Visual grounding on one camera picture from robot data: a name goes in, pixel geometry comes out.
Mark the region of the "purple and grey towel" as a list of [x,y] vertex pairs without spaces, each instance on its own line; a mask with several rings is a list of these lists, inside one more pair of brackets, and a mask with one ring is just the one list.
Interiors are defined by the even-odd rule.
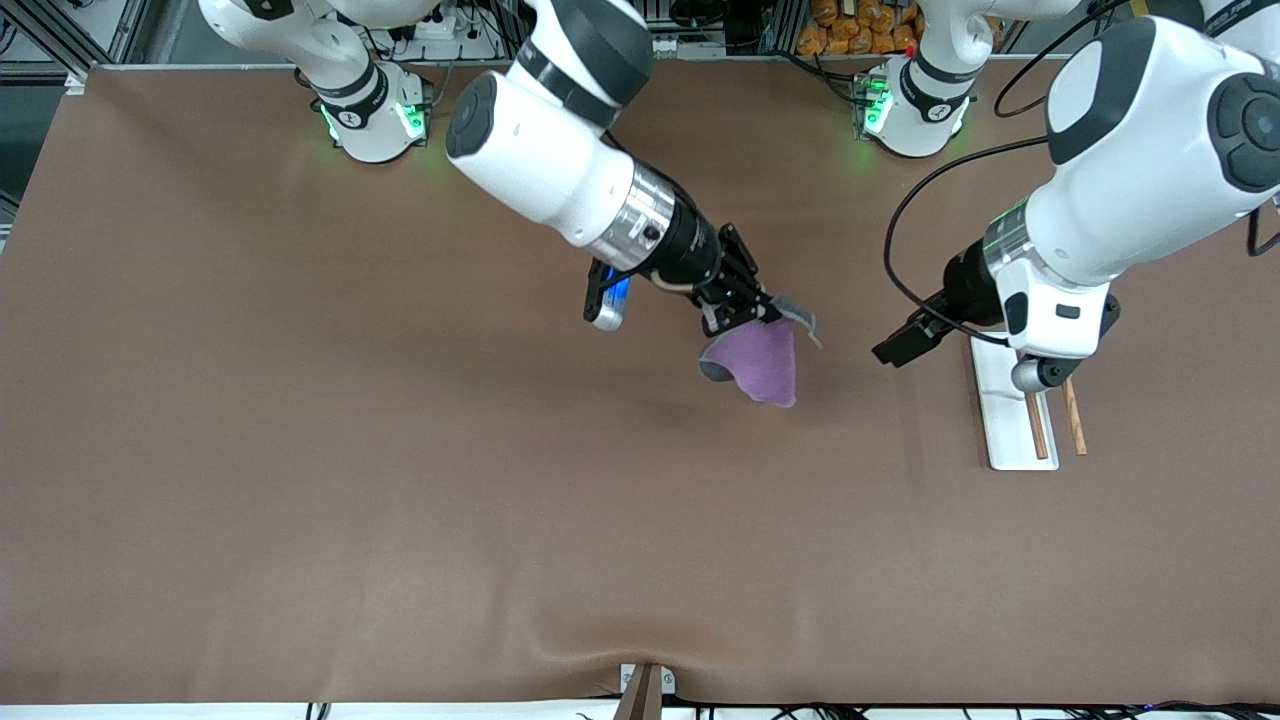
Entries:
[[792,407],[797,402],[795,333],[804,331],[819,348],[817,316],[783,295],[773,297],[769,309],[780,318],[751,319],[710,340],[698,368],[704,379],[730,382],[756,404]]

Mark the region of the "white towel rack base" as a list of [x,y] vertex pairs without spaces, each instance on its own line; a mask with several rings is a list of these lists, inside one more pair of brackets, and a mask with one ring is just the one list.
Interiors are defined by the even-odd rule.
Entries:
[[1044,395],[1039,404],[1050,459],[1036,457],[1024,393],[1012,386],[1010,378],[1018,360],[1015,351],[980,340],[972,340],[970,347],[989,466],[996,471],[1059,470],[1059,451]]

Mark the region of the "wooden chopsticks pair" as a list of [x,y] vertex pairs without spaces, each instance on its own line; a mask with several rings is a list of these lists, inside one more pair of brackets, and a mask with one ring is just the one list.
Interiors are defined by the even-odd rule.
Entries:
[[1068,416],[1068,429],[1071,436],[1071,445],[1074,454],[1076,456],[1088,455],[1088,443],[1082,421],[1082,414],[1079,409],[1079,402],[1076,397],[1076,391],[1073,383],[1073,378],[1069,377],[1061,386],[1060,392],[1062,401],[1065,404],[1066,416]]

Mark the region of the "orange snack packages pile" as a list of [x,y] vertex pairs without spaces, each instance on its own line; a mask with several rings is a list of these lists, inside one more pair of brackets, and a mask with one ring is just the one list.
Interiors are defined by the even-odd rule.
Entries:
[[925,29],[916,0],[809,0],[808,10],[800,56],[910,53]]

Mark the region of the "brown table cover mat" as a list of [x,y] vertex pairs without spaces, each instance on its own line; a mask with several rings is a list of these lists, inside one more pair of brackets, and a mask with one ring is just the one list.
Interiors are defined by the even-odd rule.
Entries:
[[1280,249],[1115,286],[1089,452],[991,471],[966,341],[872,355],[940,164],[780,61],[616,133],[818,316],[797,404],[445,159],[367,167],[288,70],[96,70],[0,254],[0,703],[1280,703]]

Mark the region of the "metal table clamp bracket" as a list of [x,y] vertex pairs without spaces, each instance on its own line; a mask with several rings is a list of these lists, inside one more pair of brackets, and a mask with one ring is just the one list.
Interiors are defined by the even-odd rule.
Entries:
[[613,720],[662,720],[666,697],[676,694],[676,675],[659,664],[623,664],[620,692]]

